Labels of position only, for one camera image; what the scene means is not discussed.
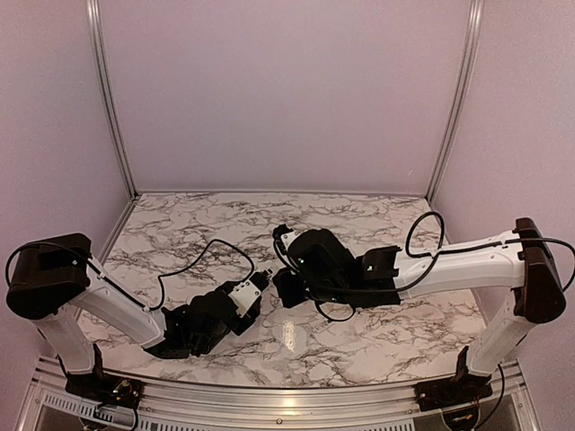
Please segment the left aluminium frame post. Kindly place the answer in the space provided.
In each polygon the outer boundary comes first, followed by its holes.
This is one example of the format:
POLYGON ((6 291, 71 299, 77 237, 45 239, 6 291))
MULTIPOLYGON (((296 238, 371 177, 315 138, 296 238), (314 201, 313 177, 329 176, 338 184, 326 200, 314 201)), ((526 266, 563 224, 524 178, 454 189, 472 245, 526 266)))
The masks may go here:
POLYGON ((95 68, 100 92, 102 94, 104 115, 111 134, 111 141, 118 161, 119 172, 124 188, 127 191, 129 199, 135 200, 138 198, 138 192, 133 173, 129 166, 128 152, 124 144, 119 116, 113 97, 111 75, 105 49, 100 2, 97 0, 87 0, 86 13, 93 46, 95 68))

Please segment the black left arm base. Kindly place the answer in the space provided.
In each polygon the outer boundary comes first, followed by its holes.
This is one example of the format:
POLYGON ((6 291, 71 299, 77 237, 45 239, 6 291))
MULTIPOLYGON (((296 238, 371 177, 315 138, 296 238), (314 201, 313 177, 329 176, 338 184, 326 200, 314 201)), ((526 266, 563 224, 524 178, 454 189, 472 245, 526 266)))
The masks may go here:
POLYGON ((63 366, 66 391, 79 397, 98 401, 101 406, 137 409, 143 383, 138 379, 108 374, 103 371, 102 352, 93 344, 94 366, 87 374, 71 374, 63 366))

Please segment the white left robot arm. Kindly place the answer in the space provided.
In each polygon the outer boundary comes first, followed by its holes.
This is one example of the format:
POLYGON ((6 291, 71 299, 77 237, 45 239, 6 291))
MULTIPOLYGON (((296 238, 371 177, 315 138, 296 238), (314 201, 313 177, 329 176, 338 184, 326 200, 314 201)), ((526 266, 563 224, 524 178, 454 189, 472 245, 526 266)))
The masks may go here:
POLYGON ((129 336, 147 354, 186 359, 208 354, 229 333, 246 332, 261 312, 270 273, 252 268, 189 302, 150 306, 115 281, 91 253, 91 240, 71 233, 28 242, 8 257, 4 276, 8 308, 32 321, 57 352, 68 374, 96 400, 113 392, 99 367, 100 350, 84 335, 75 311, 85 310, 129 336))

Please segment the aluminium frame post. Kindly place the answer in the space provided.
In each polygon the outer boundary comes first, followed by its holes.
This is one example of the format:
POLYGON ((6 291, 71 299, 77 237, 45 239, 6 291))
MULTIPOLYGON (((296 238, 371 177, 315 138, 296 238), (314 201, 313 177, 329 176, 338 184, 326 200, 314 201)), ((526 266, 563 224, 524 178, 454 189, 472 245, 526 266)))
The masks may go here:
POLYGON ((86 13, 93 46, 95 68, 100 92, 102 94, 104 115, 111 134, 111 141, 118 161, 119 172, 124 188, 127 191, 129 199, 135 200, 138 198, 138 192, 133 173, 129 166, 128 152, 124 144, 119 116, 113 97, 111 75, 105 49, 100 2, 97 0, 87 0, 86 13))
POLYGON ((441 181, 443 180, 447 170, 449 157, 455 145, 456 134, 464 110, 466 95, 473 78, 473 70, 481 35, 483 9, 483 0, 472 0, 470 2, 467 27, 464 36, 463 54, 456 79, 456 88, 441 139, 441 144, 439 146, 438 157, 435 161, 425 195, 425 199, 430 205, 432 205, 437 198, 441 181))

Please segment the white battery cover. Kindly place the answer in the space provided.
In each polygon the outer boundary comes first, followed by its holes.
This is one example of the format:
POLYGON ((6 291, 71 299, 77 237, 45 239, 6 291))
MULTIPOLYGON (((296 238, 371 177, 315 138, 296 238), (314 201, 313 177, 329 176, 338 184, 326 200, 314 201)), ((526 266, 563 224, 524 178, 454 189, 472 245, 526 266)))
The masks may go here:
POLYGON ((314 332, 314 333, 320 333, 320 332, 323 332, 324 330, 326 330, 326 329, 328 329, 328 328, 329 328, 329 324, 326 324, 326 325, 323 325, 323 324, 322 324, 322 325, 316 325, 316 326, 313 327, 313 332, 314 332))

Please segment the front aluminium rail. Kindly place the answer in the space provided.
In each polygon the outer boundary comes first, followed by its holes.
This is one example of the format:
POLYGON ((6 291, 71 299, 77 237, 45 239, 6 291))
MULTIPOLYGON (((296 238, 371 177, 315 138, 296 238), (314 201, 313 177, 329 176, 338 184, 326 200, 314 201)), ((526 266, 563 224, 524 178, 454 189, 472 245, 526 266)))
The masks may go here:
POLYGON ((423 411, 413 382, 332 388, 257 388, 140 376, 139 409, 96 410, 65 391, 57 360, 36 365, 19 430, 443 430, 454 408, 423 411))

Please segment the right aluminium frame post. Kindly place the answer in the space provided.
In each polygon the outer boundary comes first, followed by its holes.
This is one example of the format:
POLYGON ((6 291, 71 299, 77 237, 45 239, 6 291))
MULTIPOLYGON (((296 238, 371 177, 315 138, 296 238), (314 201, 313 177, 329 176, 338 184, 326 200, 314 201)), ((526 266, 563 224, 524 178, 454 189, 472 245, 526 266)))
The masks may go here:
POLYGON ((470 2, 467 27, 464 36, 463 54, 456 79, 456 88, 441 139, 441 144, 439 146, 438 157, 435 161, 425 195, 425 199, 430 205, 432 205, 437 198, 441 181, 443 180, 447 170, 449 157, 455 145, 456 134, 464 110, 466 95, 473 78, 473 70, 481 35, 483 9, 483 0, 472 0, 470 2))

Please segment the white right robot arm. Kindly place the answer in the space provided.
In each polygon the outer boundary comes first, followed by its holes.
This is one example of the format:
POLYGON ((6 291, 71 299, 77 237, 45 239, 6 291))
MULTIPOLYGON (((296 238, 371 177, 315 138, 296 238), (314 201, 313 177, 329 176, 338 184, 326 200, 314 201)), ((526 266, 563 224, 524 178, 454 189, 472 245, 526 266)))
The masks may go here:
POLYGON ((511 231, 435 250, 388 246, 353 256, 334 233, 296 233, 282 224, 272 233, 284 268, 273 278, 286 308, 305 301, 338 303, 353 310, 398 305, 435 293, 475 288, 507 289, 503 305, 482 335, 461 353, 461 370, 446 381, 445 394, 463 402, 536 325, 566 309, 565 290, 549 249, 530 218, 511 231))

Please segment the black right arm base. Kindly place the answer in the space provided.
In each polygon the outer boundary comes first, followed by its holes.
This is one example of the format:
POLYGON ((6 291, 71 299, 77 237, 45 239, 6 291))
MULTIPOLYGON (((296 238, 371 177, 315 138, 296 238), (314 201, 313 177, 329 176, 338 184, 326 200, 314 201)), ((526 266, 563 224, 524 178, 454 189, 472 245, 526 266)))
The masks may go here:
POLYGON ((454 375, 415 385, 417 402, 421 411, 443 409, 478 401, 493 394, 491 376, 472 374, 467 366, 469 347, 457 356, 454 375))

